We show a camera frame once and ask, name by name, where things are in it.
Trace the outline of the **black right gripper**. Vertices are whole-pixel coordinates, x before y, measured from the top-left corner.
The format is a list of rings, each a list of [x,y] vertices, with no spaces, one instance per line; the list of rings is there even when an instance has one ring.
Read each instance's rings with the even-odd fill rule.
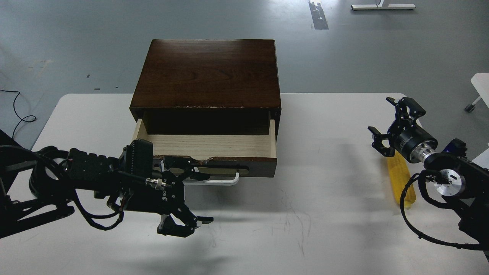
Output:
[[[403,97],[398,101],[386,97],[386,101],[396,109],[395,120],[390,127],[390,133],[381,134],[375,127],[368,127],[372,133],[372,148],[384,157],[394,157],[398,152],[409,163],[424,162],[438,147],[437,139],[417,124],[417,120],[426,114],[426,110],[410,97]],[[385,140],[390,141],[389,147],[382,143]]]

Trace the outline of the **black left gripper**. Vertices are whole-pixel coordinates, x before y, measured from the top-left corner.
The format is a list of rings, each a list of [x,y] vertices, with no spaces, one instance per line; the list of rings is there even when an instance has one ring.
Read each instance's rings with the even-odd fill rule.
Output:
[[[126,203],[127,211],[140,211],[161,215],[157,233],[164,236],[186,238],[192,235],[202,224],[214,221],[213,217],[195,216],[185,205],[185,185],[183,180],[206,181],[210,175],[199,172],[202,161],[191,157],[163,157],[159,166],[162,171],[181,170],[176,177],[164,174],[164,181],[169,185],[164,189],[155,189],[145,183],[134,183],[130,186],[133,195]]]

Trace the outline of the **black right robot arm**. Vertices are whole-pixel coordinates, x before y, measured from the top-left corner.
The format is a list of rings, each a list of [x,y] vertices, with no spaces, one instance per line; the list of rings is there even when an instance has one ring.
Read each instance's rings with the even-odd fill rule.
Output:
[[[414,99],[387,97],[386,101],[395,107],[395,119],[385,134],[373,126],[368,127],[372,133],[372,148],[387,158],[399,153],[409,163],[423,164],[423,170],[411,176],[400,194],[400,212],[406,225],[419,239],[457,249],[487,252],[488,170],[466,158],[466,143],[460,139],[453,139],[444,150],[437,152],[438,141],[417,123],[426,110]],[[405,198],[414,182],[430,205],[453,210],[460,217],[459,230],[477,243],[450,243],[415,228],[405,214]]]

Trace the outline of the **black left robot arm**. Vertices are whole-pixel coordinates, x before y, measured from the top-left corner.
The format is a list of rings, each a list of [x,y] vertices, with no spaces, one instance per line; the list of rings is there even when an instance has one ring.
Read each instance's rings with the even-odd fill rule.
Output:
[[[115,228],[126,210],[140,211],[161,215],[158,234],[185,238],[214,220],[185,205],[183,180],[191,176],[154,170],[153,144],[143,139],[114,158],[54,146],[30,151],[1,132],[1,237],[68,217],[74,202],[99,230]]]

